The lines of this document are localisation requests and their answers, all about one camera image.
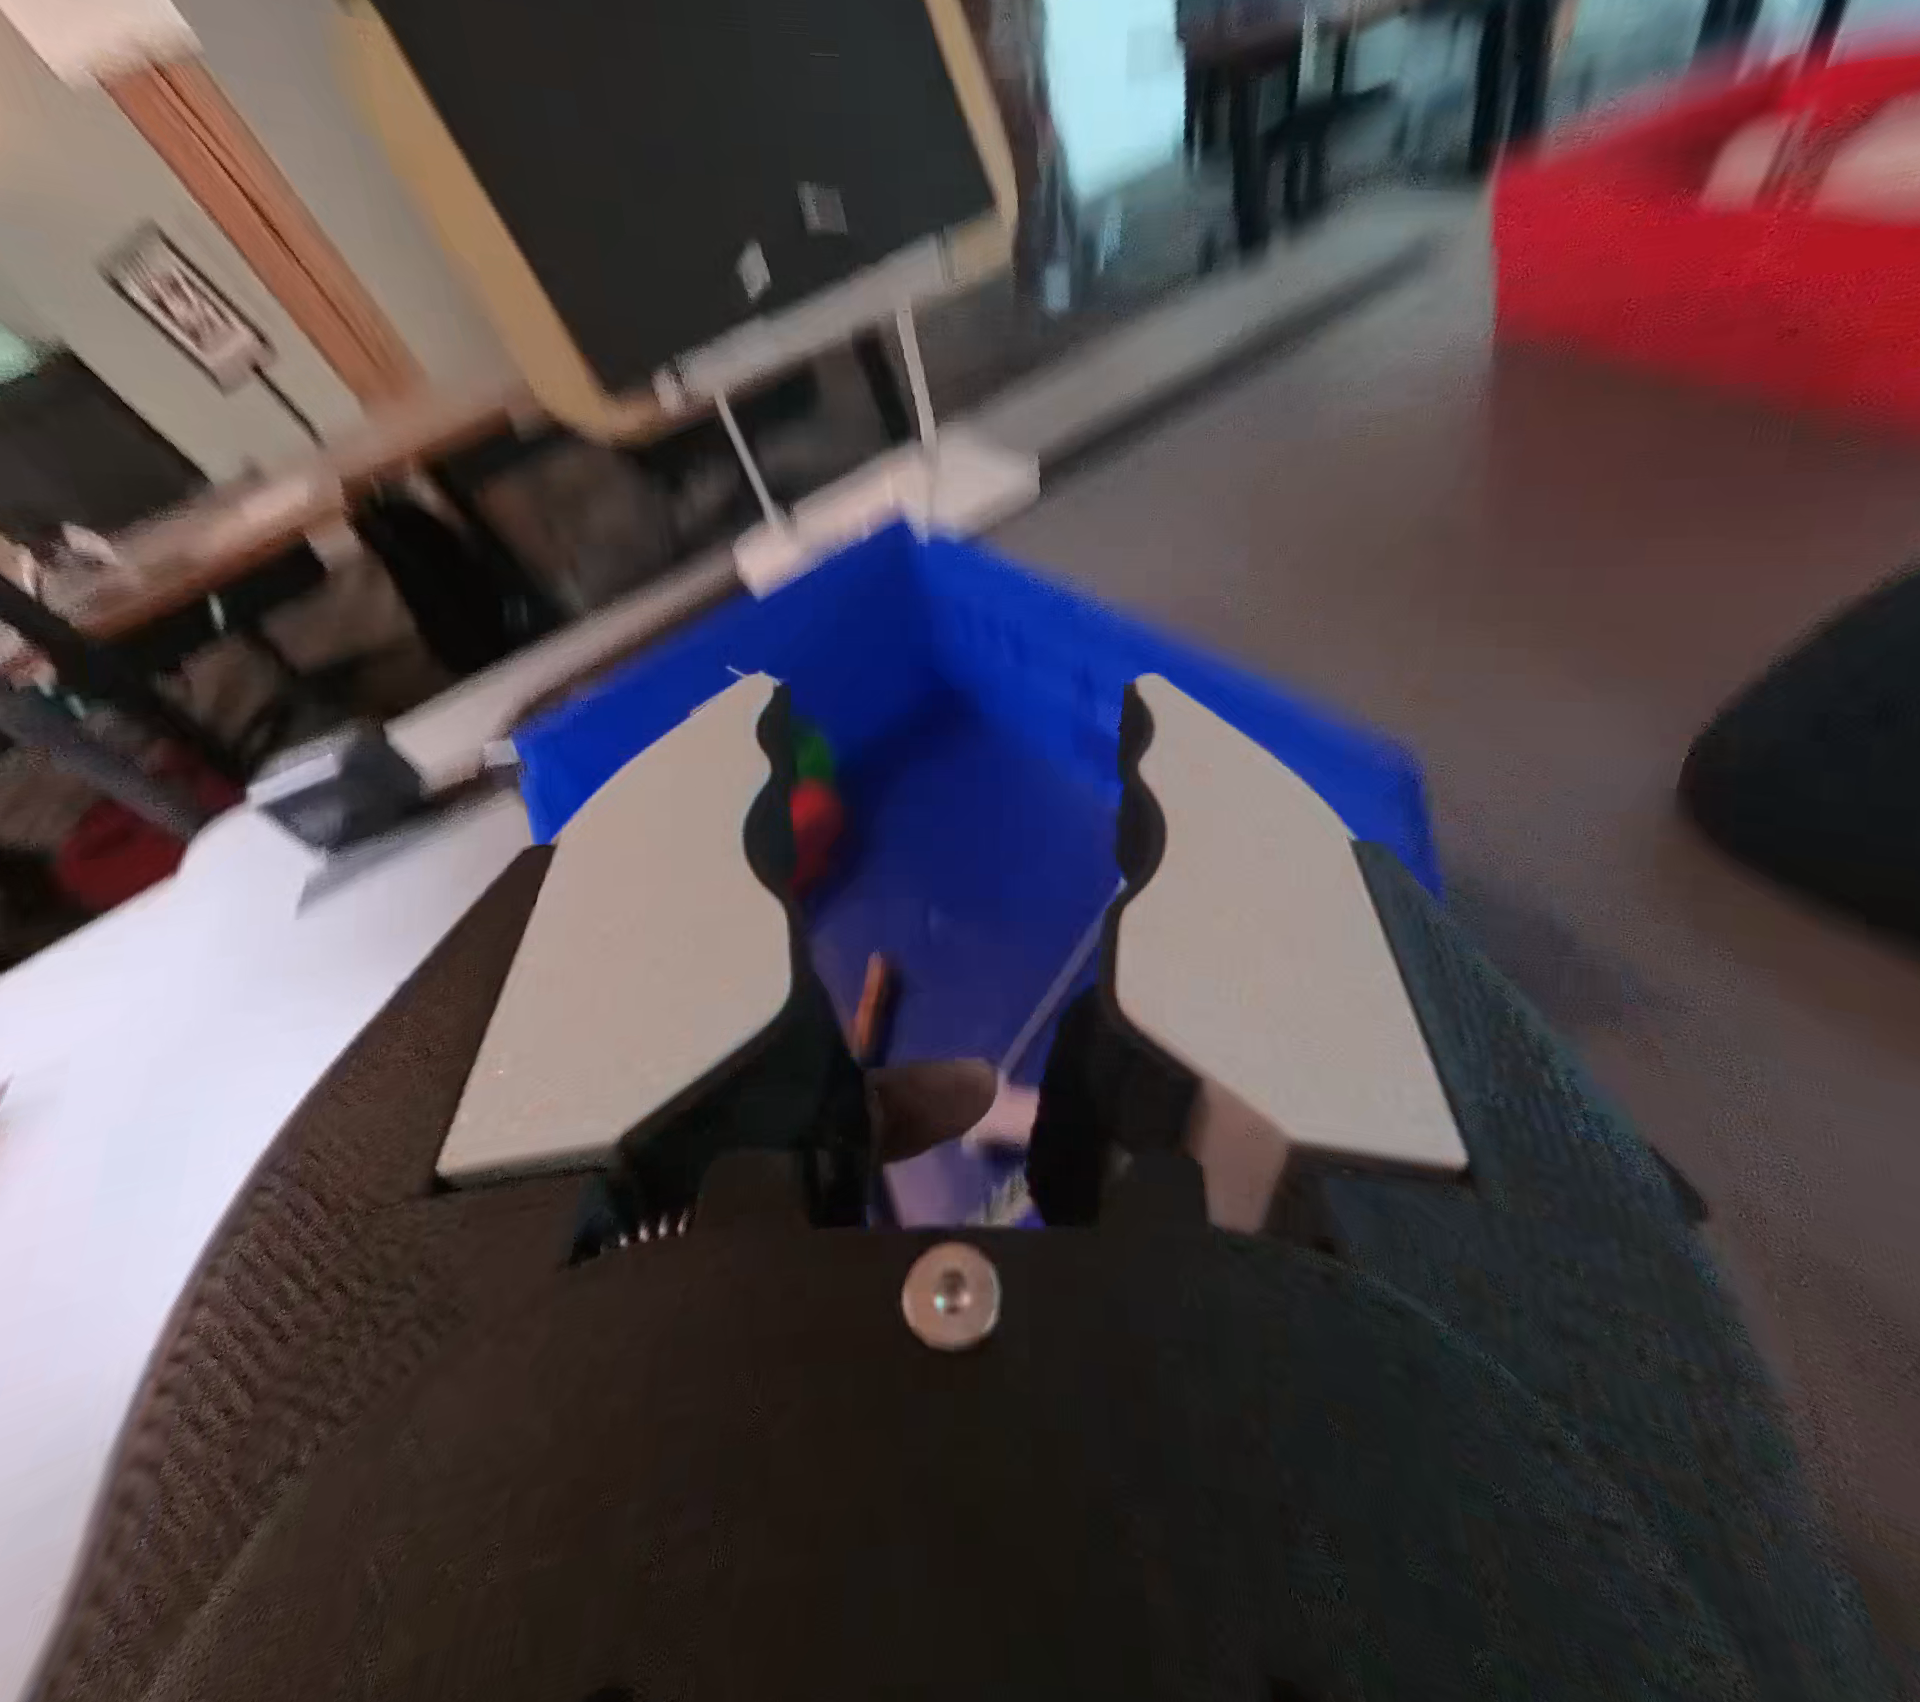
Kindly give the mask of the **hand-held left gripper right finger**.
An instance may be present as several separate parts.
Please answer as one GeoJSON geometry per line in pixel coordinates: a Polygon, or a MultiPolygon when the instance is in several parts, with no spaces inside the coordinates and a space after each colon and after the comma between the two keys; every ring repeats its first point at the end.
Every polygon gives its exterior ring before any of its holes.
{"type": "Polygon", "coordinates": [[[1186,1073],[1218,1228],[1306,1174],[1463,1184],[1468,1142],[1338,811],[1186,686],[1123,686],[1123,875],[1098,988],[1186,1073]]]}

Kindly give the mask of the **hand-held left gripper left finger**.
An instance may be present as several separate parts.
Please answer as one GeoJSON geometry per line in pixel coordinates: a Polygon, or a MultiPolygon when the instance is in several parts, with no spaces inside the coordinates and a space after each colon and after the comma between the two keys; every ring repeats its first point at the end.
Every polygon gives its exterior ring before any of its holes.
{"type": "Polygon", "coordinates": [[[794,997],[788,686],[743,673],[552,842],[440,1184],[613,1166],[794,997]]]}

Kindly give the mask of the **blue bin with tag sticker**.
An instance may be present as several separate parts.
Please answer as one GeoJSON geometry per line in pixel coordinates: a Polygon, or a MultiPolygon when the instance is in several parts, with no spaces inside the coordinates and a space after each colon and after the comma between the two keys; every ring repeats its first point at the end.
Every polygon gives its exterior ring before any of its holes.
{"type": "Polygon", "coordinates": [[[623,1142],[613,1202],[634,1228],[696,1208],[723,1151],[777,1151],[819,1224],[853,1224],[901,1174],[853,1166],[861,1087],[825,1062],[853,956],[892,956],[906,1062],[989,1062],[997,1090],[1043,1090],[1012,1148],[1037,1142],[1037,1220],[1098,1208],[1119,1157],[1174,1157],[1189,1087],[1119,1036],[1098,988],[1123,844],[1123,686],[1172,679],[1305,776],[1356,829],[1384,922],[1395,871],[1430,883],[1417,761],[1262,679],[1107,611],[974,541],[888,532],[807,578],[712,611],[515,736],[534,842],[648,743],[743,673],[788,686],[788,736],[825,730],[845,835],[794,899],[797,984],[680,1118],[623,1142]]]}

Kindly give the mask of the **red plastic bin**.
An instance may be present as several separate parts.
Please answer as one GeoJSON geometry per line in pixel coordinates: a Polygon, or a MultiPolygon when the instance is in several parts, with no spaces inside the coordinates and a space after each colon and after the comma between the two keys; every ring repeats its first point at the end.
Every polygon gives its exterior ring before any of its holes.
{"type": "Polygon", "coordinates": [[[1920,234],[1800,211],[1707,211],[1719,141],[1914,92],[1914,41],[1730,63],[1496,163],[1496,337],[1700,391],[1914,440],[1920,234]]]}

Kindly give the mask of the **person's left hand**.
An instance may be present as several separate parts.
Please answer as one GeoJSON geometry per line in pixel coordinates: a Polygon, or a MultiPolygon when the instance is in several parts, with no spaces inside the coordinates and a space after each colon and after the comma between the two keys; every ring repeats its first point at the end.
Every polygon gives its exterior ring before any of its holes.
{"type": "Polygon", "coordinates": [[[912,1161],[946,1142],[962,1142],[997,1100],[997,1068],[989,1062],[912,1062],[877,1067],[861,1079],[877,1161],[912,1161]]]}

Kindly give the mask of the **small dark grey box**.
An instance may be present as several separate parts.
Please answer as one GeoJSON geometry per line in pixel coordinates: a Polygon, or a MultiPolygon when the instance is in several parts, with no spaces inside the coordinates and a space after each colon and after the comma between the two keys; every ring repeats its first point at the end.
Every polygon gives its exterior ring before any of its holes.
{"type": "Polygon", "coordinates": [[[307,851],[350,851],[429,811],[429,784],[375,726],[345,726],[262,761],[242,790],[307,851]]]}

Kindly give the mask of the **long wooden workbench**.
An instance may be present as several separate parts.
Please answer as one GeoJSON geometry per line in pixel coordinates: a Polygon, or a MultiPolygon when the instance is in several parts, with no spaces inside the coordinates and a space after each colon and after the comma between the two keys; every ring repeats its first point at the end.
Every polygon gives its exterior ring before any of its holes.
{"type": "Polygon", "coordinates": [[[343,532],[361,493],[422,477],[446,452],[534,416],[537,403],[525,389],[384,403],[299,465],[198,487],[186,505],[106,535],[95,559],[51,559],[36,592],[3,578],[0,614],[40,650],[54,642],[124,642],[310,535],[343,532]]]}

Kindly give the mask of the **black board on white stand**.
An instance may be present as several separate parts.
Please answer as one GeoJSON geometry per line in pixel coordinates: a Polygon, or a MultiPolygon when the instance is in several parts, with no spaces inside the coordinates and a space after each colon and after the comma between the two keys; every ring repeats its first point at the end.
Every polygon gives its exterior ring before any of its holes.
{"type": "Polygon", "coordinates": [[[723,422],[749,592],[879,524],[980,535],[1037,456],[942,429],[915,317],[1008,272],[962,0],[345,0],[370,126],[534,403],[613,449],[723,422]]]}

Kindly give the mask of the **wooden office desk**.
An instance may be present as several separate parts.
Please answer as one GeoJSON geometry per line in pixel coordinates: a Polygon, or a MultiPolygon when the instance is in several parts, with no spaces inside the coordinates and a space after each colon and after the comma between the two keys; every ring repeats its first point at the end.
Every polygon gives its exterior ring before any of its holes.
{"type": "Polygon", "coordinates": [[[1330,133],[1395,95],[1390,82],[1351,82],[1361,37],[1424,12],[1474,19],[1468,175],[1481,178],[1546,122],[1557,0],[1211,0],[1174,19],[1182,141],[1189,159],[1225,141],[1242,261],[1269,250],[1272,166],[1285,213],[1306,219],[1322,202],[1330,133]]]}

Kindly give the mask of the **wall tag sign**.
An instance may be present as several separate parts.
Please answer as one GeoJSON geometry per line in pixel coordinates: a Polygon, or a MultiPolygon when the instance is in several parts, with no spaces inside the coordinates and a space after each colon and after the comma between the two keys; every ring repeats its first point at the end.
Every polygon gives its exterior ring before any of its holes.
{"type": "Polygon", "coordinates": [[[106,289],[131,308],[186,366],[233,391],[274,366],[274,339],[158,223],[99,256],[106,289]]]}

